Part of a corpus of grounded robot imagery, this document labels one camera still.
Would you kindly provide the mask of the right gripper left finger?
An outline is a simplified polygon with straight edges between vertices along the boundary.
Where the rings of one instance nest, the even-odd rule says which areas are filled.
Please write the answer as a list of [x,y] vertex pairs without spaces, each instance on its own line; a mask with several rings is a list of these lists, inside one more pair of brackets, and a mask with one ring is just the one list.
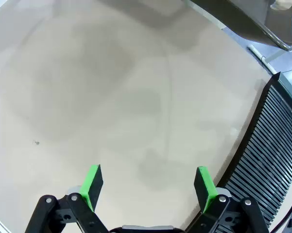
[[109,232],[94,213],[102,186],[101,166],[93,165],[78,192],[59,200],[52,195],[42,196],[25,232],[61,233],[68,223],[76,223],[83,233]]

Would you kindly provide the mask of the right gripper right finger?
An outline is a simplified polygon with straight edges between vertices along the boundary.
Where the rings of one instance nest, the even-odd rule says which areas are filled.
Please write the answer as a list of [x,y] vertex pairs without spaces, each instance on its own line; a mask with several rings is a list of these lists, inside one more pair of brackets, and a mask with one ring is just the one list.
[[205,166],[197,167],[194,188],[201,213],[185,232],[214,233],[220,227],[233,233],[269,231],[258,202],[250,197],[235,201],[226,189],[220,194]]

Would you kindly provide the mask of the person's bare hand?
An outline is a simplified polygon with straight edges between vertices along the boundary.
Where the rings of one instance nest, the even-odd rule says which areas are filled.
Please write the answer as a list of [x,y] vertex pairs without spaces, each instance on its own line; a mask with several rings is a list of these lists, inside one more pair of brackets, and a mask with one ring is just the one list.
[[275,0],[271,6],[273,10],[288,10],[292,7],[292,0]]

